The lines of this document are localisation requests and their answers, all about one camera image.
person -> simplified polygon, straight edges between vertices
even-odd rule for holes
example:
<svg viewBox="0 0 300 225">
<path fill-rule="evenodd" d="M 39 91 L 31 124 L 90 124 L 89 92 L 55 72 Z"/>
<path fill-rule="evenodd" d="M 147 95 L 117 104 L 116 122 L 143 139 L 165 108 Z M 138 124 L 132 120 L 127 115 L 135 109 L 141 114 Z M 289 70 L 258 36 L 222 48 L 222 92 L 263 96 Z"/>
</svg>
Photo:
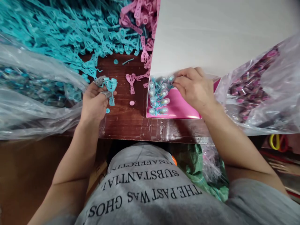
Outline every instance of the person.
<svg viewBox="0 0 300 225">
<path fill-rule="evenodd" d="M 225 203 L 195 186 L 174 165 L 170 153 L 140 142 L 113 157 L 84 207 L 99 124 L 108 104 L 99 94 L 103 89 L 92 83 L 83 95 L 70 147 L 29 224 L 299 224 L 300 206 L 225 114 L 202 69 L 179 71 L 174 87 L 202 115 L 225 163 L 230 182 Z"/>
</svg>

floor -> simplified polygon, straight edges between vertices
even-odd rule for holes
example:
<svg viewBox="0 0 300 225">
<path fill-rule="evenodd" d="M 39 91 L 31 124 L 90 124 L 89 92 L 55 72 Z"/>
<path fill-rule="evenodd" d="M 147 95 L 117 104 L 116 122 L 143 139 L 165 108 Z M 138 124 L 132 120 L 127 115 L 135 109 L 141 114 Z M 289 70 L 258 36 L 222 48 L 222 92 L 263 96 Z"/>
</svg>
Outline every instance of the floor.
<svg viewBox="0 0 300 225">
<path fill-rule="evenodd" d="M 70 137 L 59 136 L 0 142 L 0 225 L 28 223 L 42 203 L 70 142 Z M 99 140 L 95 169 L 99 170 L 105 161 L 110 145 L 111 140 Z"/>
</svg>

plastic bag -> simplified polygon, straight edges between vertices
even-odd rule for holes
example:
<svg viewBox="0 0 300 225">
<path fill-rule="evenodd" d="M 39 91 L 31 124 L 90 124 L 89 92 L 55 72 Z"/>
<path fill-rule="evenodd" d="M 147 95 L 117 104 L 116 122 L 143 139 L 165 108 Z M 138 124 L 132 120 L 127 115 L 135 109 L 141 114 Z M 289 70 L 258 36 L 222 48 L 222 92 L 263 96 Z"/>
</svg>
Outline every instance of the plastic bag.
<svg viewBox="0 0 300 225">
<path fill-rule="evenodd" d="M 222 77 L 215 91 L 248 135 L 300 133 L 300 34 Z"/>
<path fill-rule="evenodd" d="M 208 138 L 206 144 L 201 144 L 203 153 L 202 174 L 209 184 L 216 185 L 222 183 L 228 186 L 228 179 L 225 174 L 224 163 L 211 138 Z"/>
<path fill-rule="evenodd" d="M 70 108 L 48 106 L 0 84 L 0 139 L 28 139 L 63 133 L 79 122 L 81 92 L 88 83 L 54 58 L 28 51 L 0 37 L 0 64 L 63 83 Z"/>
</svg>

white board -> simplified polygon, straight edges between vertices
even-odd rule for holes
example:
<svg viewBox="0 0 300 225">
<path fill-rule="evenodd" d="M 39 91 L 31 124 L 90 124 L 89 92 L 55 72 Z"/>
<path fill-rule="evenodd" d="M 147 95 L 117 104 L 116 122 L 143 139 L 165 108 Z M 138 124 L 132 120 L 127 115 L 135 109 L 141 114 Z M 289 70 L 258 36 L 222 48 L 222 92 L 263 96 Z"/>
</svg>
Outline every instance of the white board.
<svg viewBox="0 0 300 225">
<path fill-rule="evenodd" d="M 222 77 L 299 30 L 298 0 L 161 0 L 150 74 Z"/>
</svg>

wooden table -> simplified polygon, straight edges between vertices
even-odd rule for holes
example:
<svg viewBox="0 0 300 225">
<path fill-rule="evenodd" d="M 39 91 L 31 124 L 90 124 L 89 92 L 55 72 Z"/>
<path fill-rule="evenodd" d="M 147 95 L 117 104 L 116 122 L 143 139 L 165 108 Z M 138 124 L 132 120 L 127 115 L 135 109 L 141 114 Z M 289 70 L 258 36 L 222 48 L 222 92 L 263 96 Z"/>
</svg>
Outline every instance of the wooden table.
<svg viewBox="0 0 300 225">
<path fill-rule="evenodd" d="M 89 60 L 91 55 L 83 56 L 84 61 Z M 135 94 L 130 94 L 130 84 L 125 75 L 135 73 L 143 75 L 147 72 L 140 56 L 113 54 L 98 60 L 98 68 L 103 70 L 97 76 L 106 75 L 118 81 L 115 96 L 115 106 L 108 106 L 110 113 L 106 114 L 100 125 L 99 138 L 124 139 L 139 141 L 200 143 L 205 142 L 209 133 L 203 120 L 180 120 L 180 119 L 153 119 L 146 118 L 147 78 L 134 82 Z"/>
</svg>

